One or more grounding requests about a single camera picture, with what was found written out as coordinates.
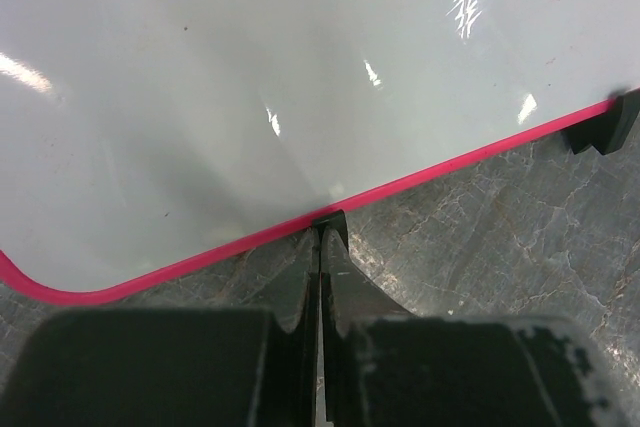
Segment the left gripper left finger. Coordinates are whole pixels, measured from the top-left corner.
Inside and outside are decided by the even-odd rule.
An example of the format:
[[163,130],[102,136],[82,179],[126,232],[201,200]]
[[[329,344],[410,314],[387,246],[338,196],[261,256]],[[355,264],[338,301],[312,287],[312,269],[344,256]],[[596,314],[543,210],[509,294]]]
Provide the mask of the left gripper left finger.
[[311,426],[318,234],[246,305],[58,313],[1,396],[5,426]]

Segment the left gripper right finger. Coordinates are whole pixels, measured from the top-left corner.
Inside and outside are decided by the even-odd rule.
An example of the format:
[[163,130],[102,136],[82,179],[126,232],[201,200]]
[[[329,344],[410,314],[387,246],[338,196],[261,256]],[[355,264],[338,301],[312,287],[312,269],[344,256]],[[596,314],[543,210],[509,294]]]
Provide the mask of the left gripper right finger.
[[626,426],[596,345],[549,315],[415,315],[320,248],[326,416],[337,426]]

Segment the pink framed whiteboard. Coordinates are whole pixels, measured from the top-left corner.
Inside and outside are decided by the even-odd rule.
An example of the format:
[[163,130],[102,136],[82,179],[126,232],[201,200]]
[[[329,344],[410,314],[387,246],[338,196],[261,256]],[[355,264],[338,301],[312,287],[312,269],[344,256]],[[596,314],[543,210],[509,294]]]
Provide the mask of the pink framed whiteboard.
[[116,300],[638,84],[639,0],[1,0],[1,278]]

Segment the black whiteboard foot clip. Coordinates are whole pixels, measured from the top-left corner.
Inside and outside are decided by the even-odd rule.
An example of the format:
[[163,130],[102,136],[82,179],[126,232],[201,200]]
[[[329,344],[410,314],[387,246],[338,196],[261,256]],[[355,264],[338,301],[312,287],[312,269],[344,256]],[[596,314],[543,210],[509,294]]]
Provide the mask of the black whiteboard foot clip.
[[327,230],[334,230],[340,237],[344,247],[349,249],[349,235],[345,212],[342,209],[330,212],[314,219],[311,227],[322,241]]

